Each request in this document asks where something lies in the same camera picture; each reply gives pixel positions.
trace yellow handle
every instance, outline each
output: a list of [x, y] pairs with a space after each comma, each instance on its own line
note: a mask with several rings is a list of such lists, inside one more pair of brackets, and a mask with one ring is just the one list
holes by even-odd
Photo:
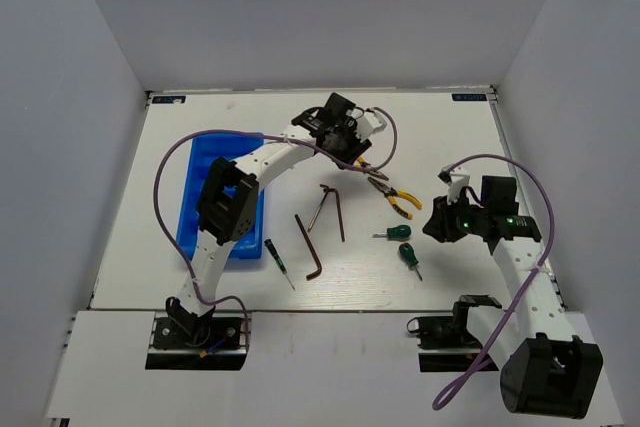
[[411, 212], [407, 212], [402, 207], [400, 207], [398, 205], [398, 203], [396, 202], [396, 199], [394, 199], [391, 196], [387, 197], [387, 199], [389, 200], [389, 203], [391, 204], [391, 207], [393, 207], [393, 210], [395, 210], [397, 213], [399, 213], [405, 219], [409, 219], [409, 220], [413, 219], [413, 214]]
[[418, 199], [416, 199], [413, 195], [408, 194], [406, 192], [402, 192], [401, 190], [399, 190], [398, 191], [398, 197], [400, 197], [401, 199], [404, 199], [404, 200], [408, 200], [409, 202], [411, 202], [413, 205], [416, 206], [416, 209], [422, 210], [422, 202], [420, 202]]

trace blue plastic container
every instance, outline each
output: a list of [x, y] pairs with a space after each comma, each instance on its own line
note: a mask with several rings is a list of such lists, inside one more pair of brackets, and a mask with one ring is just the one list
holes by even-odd
[[[196, 205], [211, 163], [218, 157], [224, 157], [228, 160], [242, 157], [249, 152], [253, 152], [262, 144], [264, 144], [262, 139], [252, 139], [231, 134], [209, 134], [193, 139], [177, 235], [178, 244], [190, 259], [193, 258], [193, 253], [196, 250], [198, 237]], [[233, 247], [230, 257], [236, 259], [259, 259], [262, 256], [263, 214], [264, 190], [260, 192], [258, 197], [255, 224], [247, 235], [241, 238]]]

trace stubby screwdriver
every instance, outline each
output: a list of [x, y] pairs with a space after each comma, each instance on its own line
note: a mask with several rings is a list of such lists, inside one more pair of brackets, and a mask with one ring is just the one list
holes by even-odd
[[389, 240], [404, 240], [411, 237], [411, 227], [408, 225], [398, 225], [396, 227], [389, 227], [384, 234], [373, 234], [374, 238], [382, 238]]
[[284, 262], [282, 262], [282, 259], [280, 258], [280, 256], [278, 255], [278, 251], [276, 250], [275, 245], [273, 245], [273, 242], [271, 242], [271, 239], [267, 239], [264, 241], [264, 245], [267, 247], [267, 249], [269, 250], [269, 252], [271, 253], [271, 255], [273, 256], [273, 259], [276, 261], [276, 264], [278, 264], [278, 267], [280, 267], [280, 270], [282, 271], [282, 273], [284, 274], [284, 276], [287, 278], [287, 280], [289, 281], [289, 285], [291, 286], [291, 288], [293, 290], [296, 290], [296, 288], [293, 286], [293, 284], [291, 283], [291, 279], [289, 278], [289, 276], [287, 275], [287, 269], [285, 269], [284, 267]]
[[422, 282], [422, 275], [420, 275], [420, 271], [418, 270], [418, 259], [416, 259], [416, 254], [413, 252], [413, 247], [411, 247], [408, 242], [405, 242], [404, 244], [400, 244], [398, 251], [400, 252], [402, 260], [407, 263], [410, 269], [416, 271], [416, 275], [420, 279], [420, 282]]

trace white panel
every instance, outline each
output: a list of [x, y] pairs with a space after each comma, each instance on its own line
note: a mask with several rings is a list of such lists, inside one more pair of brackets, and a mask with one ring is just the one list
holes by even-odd
[[[152, 104], [136, 153], [127, 190], [100, 269], [93, 308], [164, 309], [176, 295], [185, 267], [164, 237], [153, 214], [151, 194], [158, 164], [180, 137], [207, 128], [242, 129], [277, 134], [302, 110], [323, 105], [329, 92], [189, 95], [184, 104]], [[358, 105], [378, 105], [396, 119], [396, 157], [384, 172], [390, 184], [416, 195], [422, 211], [400, 217], [360, 173], [338, 170], [323, 156], [298, 164], [266, 188], [265, 238], [272, 238], [287, 265], [294, 292], [265, 250], [260, 260], [231, 260], [218, 286], [218, 296], [239, 295], [255, 310], [450, 309], [461, 294], [491, 294], [503, 303], [508, 292], [500, 269], [478, 237], [439, 244], [422, 233], [432, 200], [447, 186], [437, 174], [443, 166], [478, 152], [501, 153], [500, 140], [487, 102], [453, 102], [447, 93], [343, 92]], [[372, 138], [367, 159], [382, 161], [391, 134]], [[160, 187], [161, 211], [177, 229], [189, 146], [179, 149], [165, 169]], [[483, 174], [508, 175], [506, 164], [493, 160], [470, 163], [480, 192]], [[322, 198], [319, 184], [340, 191], [346, 242], [340, 241], [333, 199], [327, 201], [311, 239], [323, 262], [316, 270], [294, 214], [305, 223]], [[424, 282], [398, 256], [398, 242], [371, 238], [401, 223], [411, 225], [411, 243]]]
[[39, 425], [144, 94], [94, 0], [0, 0], [0, 423]]
[[146, 89], [499, 82], [544, 0], [97, 0]]
[[[476, 374], [447, 408], [457, 374], [421, 373], [410, 314], [255, 314], [240, 372], [145, 371], [152, 313], [81, 312], [48, 415], [74, 427], [176, 425], [598, 427], [620, 422], [603, 372], [583, 421], [514, 415], [497, 373]], [[590, 337], [582, 316], [576, 329]]]
[[507, 137], [555, 206], [560, 287], [585, 312], [629, 425], [640, 425], [639, 26], [640, 0], [547, 0], [500, 89]]

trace black label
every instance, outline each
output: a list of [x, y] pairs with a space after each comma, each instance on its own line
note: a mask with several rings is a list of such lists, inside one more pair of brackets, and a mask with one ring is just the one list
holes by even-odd
[[454, 102], [486, 102], [485, 94], [451, 94]]
[[160, 95], [151, 99], [152, 104], [184, 104], [186, 95]]

